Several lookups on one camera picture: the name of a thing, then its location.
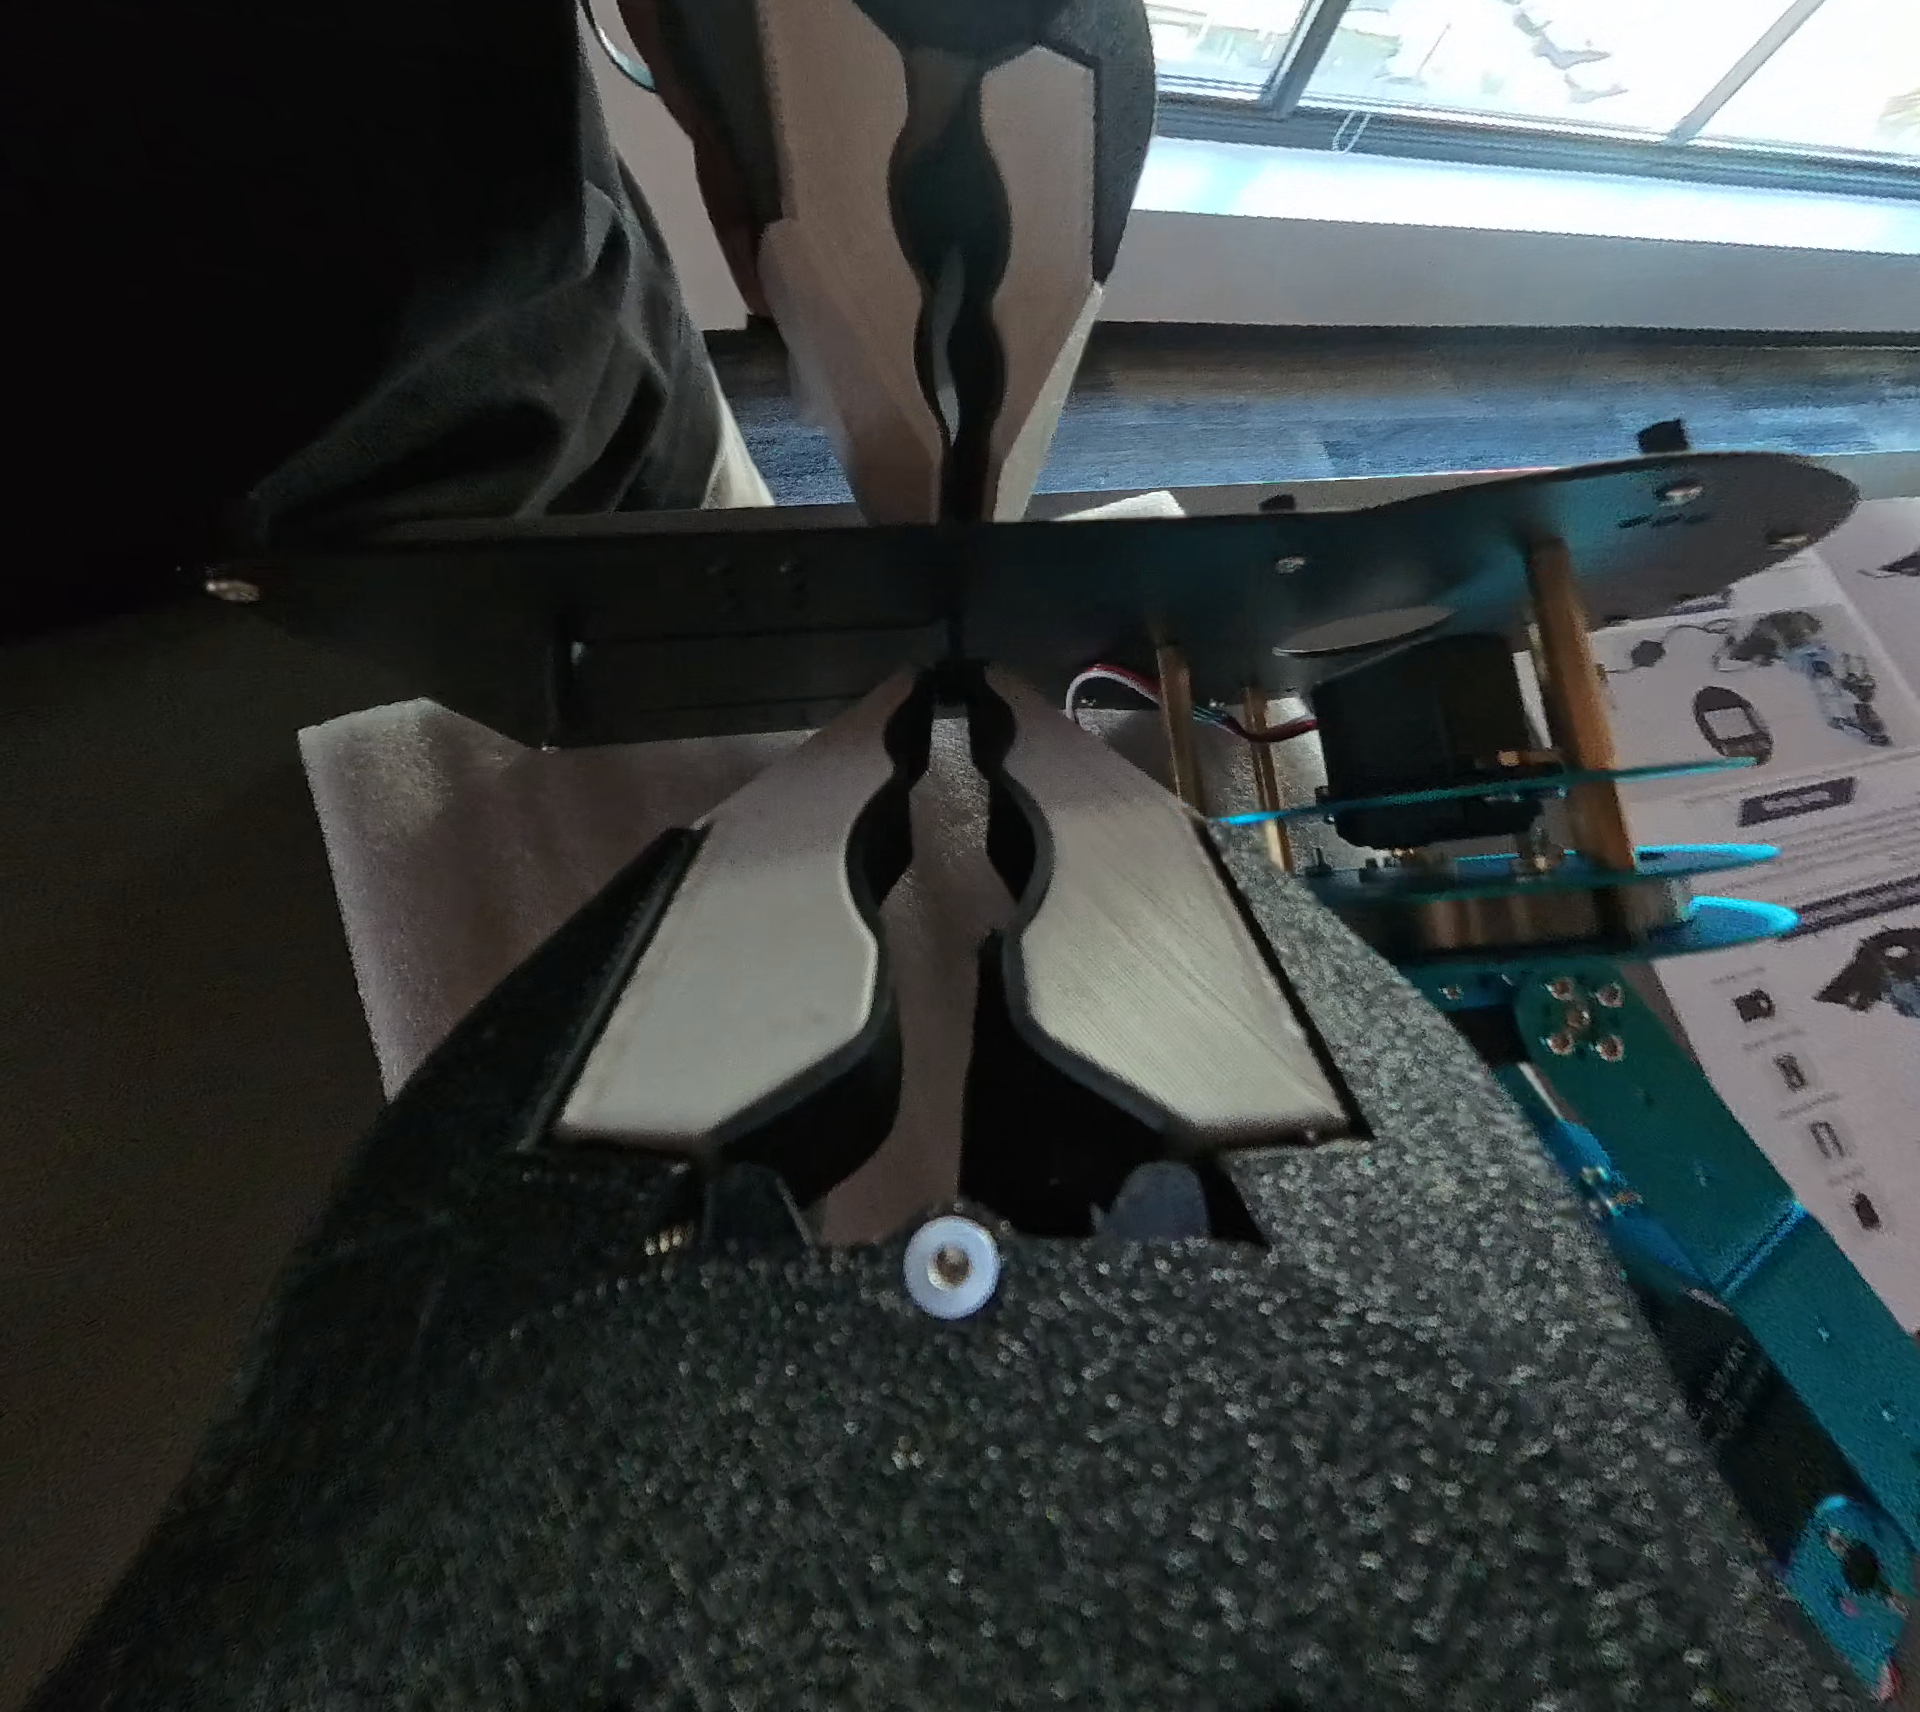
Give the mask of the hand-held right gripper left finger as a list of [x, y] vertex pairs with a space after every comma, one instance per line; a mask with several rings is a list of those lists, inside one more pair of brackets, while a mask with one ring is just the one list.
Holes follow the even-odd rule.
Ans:
[[566, 1141], [776, 1171], [815, 1203], [900, 1109], [880, 907], [910, 859], [936, 684], [900, 667], [707, 812], [596, 1020]]

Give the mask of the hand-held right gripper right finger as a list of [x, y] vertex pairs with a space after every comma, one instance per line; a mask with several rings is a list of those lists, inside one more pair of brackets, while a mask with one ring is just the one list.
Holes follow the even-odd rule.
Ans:
[[1019, 1040], [1179, 1151], [1344, 1137], [1353, 1117], [1199, 817], [1005, 667], [977, 672], [972, 757], [1014, 912]]

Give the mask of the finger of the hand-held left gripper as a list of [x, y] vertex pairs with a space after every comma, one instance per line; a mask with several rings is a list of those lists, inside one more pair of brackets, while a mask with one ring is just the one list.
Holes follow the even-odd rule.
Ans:
[[1005, 200], [1007, 245], [988, 305], [1002, 380], [982, 440], [977, 516], [1015, 521], [1101, 302], [1091, 69], [1044, 45], [997, 63], [980, 82], [980, 129]]
[[894, 174], [900, 144], [953, 112], [961, 57], [897, 45], [855, 0], [752, 3], [780, 188], [756, 267], [797, 397], [870, 524], [938, 524], [948, 438], [917, 366], [924, 282]]

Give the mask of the blue toy robot arm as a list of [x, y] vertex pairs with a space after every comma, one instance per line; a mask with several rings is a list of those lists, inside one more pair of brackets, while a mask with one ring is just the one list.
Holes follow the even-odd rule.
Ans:
[[870, 1244], [815, 1222], [849, 1176], [803, 1203], [823, 1260], [897, 1258], [914, 1323], [853, 1329], [938, 1406], [882, 1408], [885, 1464], [997, 1489], [953, 1411], [1007, 1358], [1068, 1423], [1045, 1516], [1161, 1556], [1199, 1708], [1885, 1708], [1916, 1345], [1635, 981], [1789, 918], [1700, 892], [1758, 848], [1601, 859], [1613, 781], [1680, 765], [1612, 757], [1571, 660], [1857, 503], [1857, 467], [1660, 451], [1181, 519], [391, 524], [247, 572], [540, 750], [803, 743], [966, 655], [1199, 819], [1348, 1135], [1177, 1149], [1073, 1084], [1009, 1017], [1011, 902], [953, 1203]]

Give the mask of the dark grey desk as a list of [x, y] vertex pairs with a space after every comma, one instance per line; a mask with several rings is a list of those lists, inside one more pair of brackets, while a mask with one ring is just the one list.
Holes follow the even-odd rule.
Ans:
[[30, 1708], [1199, 1708], [1161, 1556], [997, 1487], [827, 1260], [811, 1120], [646, 1156], [540, 1106], [657, 864], [376, 1109], [294, 727], [341, 673], [216, 618], [3, 647], [3, 1668]]

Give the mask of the person's left hand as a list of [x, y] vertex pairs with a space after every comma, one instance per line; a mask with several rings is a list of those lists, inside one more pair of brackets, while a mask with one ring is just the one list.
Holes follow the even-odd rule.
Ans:
[[635, 43], [655, 93], [690, 142], [693, 179], [731, 283], [747, 315], [769, 322], [774, 311], [758, 267], [762, 227], [746, 167], [723, 123], [711, 116], [707, 95], [688, 77], [670, 43], [655, 29], [635, 35]]

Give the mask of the blue wristband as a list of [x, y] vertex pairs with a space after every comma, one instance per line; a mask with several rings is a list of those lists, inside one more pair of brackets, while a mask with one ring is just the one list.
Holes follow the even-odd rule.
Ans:
[[592, 42], [604, 53], [611, 69], [632, 83], [638, 92], [657, 95], [659, 83], [653, 69], [632, 51], [619, 37], [614, 37], [608, 26], [602, 21], [596, 0], [577, 0], [580, 18], [583, 20]]

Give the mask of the white foam sheet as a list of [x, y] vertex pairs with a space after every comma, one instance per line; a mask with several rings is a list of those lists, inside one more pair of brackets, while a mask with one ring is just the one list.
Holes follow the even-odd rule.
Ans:
[[[356, 989], [393, 1099], [452, 1027], [661, 831], [802, 743], [793, 731], [529, 750], [431, 699], [300, 731]], [[960, 715], [929, 727], [910, 865], [880, 916], [897, 995], [894, 1124], [815, 1209], [830, 1245], [953, 1206], [977, 956], [1011, 916]]]

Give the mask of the printed instruction manual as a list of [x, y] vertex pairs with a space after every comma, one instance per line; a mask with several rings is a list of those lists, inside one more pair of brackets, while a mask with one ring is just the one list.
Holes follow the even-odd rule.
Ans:
[[1710, 894], [1786, 937], [1654, 965], [1745, 1134], [1895, 1320], [1917, 1323], [1917, 507], [1595, 635], [1641, 845], [1768, 844]]

